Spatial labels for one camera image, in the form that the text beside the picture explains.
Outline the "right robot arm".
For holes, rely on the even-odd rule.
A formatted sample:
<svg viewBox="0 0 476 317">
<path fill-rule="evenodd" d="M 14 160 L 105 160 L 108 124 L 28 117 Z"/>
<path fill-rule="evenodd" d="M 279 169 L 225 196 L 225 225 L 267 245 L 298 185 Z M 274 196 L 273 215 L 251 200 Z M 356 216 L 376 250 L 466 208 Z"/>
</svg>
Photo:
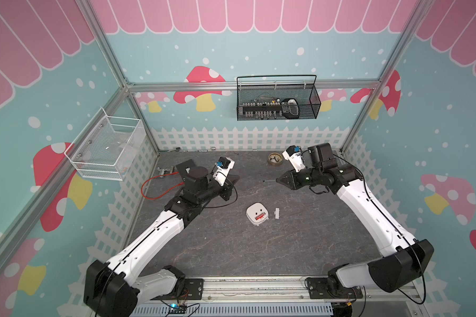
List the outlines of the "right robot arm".
<svg viewBox="0 0 476 317">
<path fill-rule="evenodd" d="M 310 167 L 305 165 L 305 152 L 310 155 Z M 293 168 L 276 181 L 291 190 L 323 186 L 325 193 L 336 195 L 357 216 L 381 255 L 377 260 L 330 270 L 327 278 L 332 293 L 352 287 L 378 287 L 392 293 L 424 277 L 434 253 L 433 245 L 417 239 L 386 210 L 359 168 L 334 155 L 328 143 L 306 151 L 291 145 L 282 156 Z"/>
</svg>

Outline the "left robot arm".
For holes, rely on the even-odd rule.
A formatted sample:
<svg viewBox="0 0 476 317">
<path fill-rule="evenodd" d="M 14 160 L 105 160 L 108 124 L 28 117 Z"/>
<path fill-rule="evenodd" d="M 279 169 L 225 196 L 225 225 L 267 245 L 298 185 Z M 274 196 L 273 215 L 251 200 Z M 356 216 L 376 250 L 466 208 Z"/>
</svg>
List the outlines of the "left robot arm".
<svg viewBox="0 0 476 317">
<path fill-rule="evenodd" d="M 182 175 L 181 189 L 139 237 L 106 262 L 96 260 L 87 268 L 83 302 L 96 316 L 130 316 L 146 301 L 184 296 L 186 276 L 174 266 L 148 276 L 141 273 L 214 198 L 228 201 L 240 177 L 228 170 L 209 176 L 201 166 L 186 168 Z"/>
</svg>

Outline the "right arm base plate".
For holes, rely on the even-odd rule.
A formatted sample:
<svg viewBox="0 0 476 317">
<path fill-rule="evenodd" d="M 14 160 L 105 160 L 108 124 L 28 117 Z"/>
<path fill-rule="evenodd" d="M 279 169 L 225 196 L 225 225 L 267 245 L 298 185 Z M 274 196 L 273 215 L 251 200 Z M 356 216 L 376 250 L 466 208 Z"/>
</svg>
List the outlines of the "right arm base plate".
<svg viewBox="0 0 476 317">
<path fill-rule="evenodd" d="M 310 299 L 342 299 L 355 301 L 363 298 L 362 290 L 346 288 L 333 277 L 307 277 L 304 281 Z"/>
</svg>

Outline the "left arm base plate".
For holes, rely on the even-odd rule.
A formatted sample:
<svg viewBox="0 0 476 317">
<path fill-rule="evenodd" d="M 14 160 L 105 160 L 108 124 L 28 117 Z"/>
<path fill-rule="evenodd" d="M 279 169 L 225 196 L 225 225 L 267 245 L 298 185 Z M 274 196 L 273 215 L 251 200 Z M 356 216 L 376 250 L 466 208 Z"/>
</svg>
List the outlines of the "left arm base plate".
<svg viewBox="0 0 476 317">
<path fill-rule="evenodd" d="M 202 299 L 202 292 L 204 290 L 204 279 L 184 279 L 177 281 L 172 292 L 157 297 L 162 300 L 189 300 L 196 301 Z"/>
</svg>

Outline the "white alarm device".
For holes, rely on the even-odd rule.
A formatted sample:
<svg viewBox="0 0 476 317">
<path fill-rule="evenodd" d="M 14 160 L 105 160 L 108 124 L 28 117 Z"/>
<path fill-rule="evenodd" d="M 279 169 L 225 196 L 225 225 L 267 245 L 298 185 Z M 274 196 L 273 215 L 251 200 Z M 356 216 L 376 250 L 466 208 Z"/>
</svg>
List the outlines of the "white alarm device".
<svg viewBox="0 0 476 317">
<path fill-rule="evenodd" d="M 265 214 L 264 218 L 259 219 L 258 221 L 256 221 L 255 220 L 256 216 L 261 215 L 261 214 Z M 266 207 L 262 203 L 259 203 L 259 202 L 256 202 L 256 203 L 252 204 L 251 206 L 249 206 L 246 210 L 246 215 L 247 215 L 247 219 L 250 220 L 250 222 L 254 226 L 259 226 L 259 225 L 261 225 L 262 223 L 264 223 L 265 221 L 267 221 L 269 219 L 268 210 L 266 209 Z"/>
</svg>

